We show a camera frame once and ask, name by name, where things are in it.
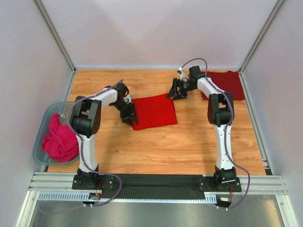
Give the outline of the bright red t shirt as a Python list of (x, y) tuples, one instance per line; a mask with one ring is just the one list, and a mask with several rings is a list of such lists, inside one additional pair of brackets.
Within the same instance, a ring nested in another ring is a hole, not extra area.
[(139, 131), (177, 124), (174, 102), (167, 93), (133, 99), (139, 123), (134, 122), (133, 130)]

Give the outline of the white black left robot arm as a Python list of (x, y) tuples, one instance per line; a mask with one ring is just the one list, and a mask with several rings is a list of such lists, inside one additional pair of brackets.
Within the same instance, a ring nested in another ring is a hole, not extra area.
[(122, 80), (90, 96), (77, 96), (68, 110), (68, 126), (76, 135), (80, 152), (80, 173), (101, 174), (96, 160), (95, 137), (101, 126), (101, 112), (113, 106), (120, 112), (123, 123), (133, 127), (138, 124), (135, 104), (129, 89)]

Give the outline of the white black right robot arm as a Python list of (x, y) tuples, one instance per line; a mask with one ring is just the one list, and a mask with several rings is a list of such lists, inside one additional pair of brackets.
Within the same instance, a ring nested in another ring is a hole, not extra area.
[(216, 138), (217, 161), (214, 180), (218, 183), (230, 183), (236, 180), (235, 164), (232, 160), (231, 129), (234, 119), (233, 95), (225, 92), (213, 83), (200, 67), (189, 68), (186, 74), (182, 68), (177, 71), (179, 78), (174, 78), (167, 98), (185, 99), (192, 90), (200, 90), (208, 96), (207, 118), (213, 126)]

